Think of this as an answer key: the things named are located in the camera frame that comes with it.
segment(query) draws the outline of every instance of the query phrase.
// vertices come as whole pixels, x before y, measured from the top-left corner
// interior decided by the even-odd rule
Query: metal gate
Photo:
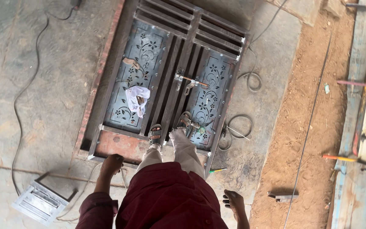
[[[130,0],[125,2],[119,27],[115,67],[99,114],[99,128],[89,149],[95,155],[102,131],[149,140],[150,126],[160,123],[161,141],[170,144],[168,133],[183,111],[205,128],[190,140],[198,153],[208,156],[206,173],[217,148],[225,115],[248,46],[249,32],[183,0]],[[124,58],[138,63],[126,64]],[[189,80],[208,84],[194,86],[185,95]],[[125,90],[132,86],[150,89],[143,118],[131,112]]]

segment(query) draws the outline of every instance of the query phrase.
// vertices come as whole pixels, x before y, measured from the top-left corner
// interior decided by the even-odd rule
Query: white pants
[[[183,171],[187,173],[193,171],[205,179],[204,167],[197,157],[196,146],[186,137],[185,128],[179,127],[172,130],[169,133],[169,137],[175,151],[175,162],[180,163]],[[156,163],[162,163],[162,157],[160,154],[160,146],[153,144],[144,154],[143,160],[136,169],[135,174],[143,167]]]

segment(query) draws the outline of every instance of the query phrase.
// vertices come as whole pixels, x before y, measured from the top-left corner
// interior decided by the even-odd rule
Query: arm
[[[248,217],[245,213],[244,198],[235,191],[224,190],[223,197],[228,200],[223,200],[226,208],[230,208],[234,213],[234,218],[237,221],[237,229],[249,229]]]
[[[96,188],[80,206],[80,218],[76,229],[111,229],[118,212],[118,201],[109,196],[112,176],[119,172],[124,158],[114,154],[105,159]]]

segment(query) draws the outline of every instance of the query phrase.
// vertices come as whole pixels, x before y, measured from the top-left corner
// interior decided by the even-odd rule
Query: maroon kurta
[[[118,202],[92,193],[80,207],[76,229],[110,229]],[[115,220],[117,229],[226,229],[213,189],[177,162],[148,165],[132,178]]]

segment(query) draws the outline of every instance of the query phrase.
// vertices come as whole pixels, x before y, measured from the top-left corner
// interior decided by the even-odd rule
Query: brown soil
[[[252,205],[251,228],[283,228],[288,203],[275,202],[268,191],[292,193],[303,143],[313,108],[320,72],[332,32],[327,64],[320,85],[310,126],[296,191],[287,228],[325,228],[331,201],[335,161],[322,159],[323,154],[337,155],[344,126],[346,87],[336,83],[348,75],[349,53],[353,38],[355,13],[345,12],[335,19],[320,12],[314,27],[303,25],[292,74],[278,114],[262,169],[259,188]],[[325,94],[327,83],[330,93]]]

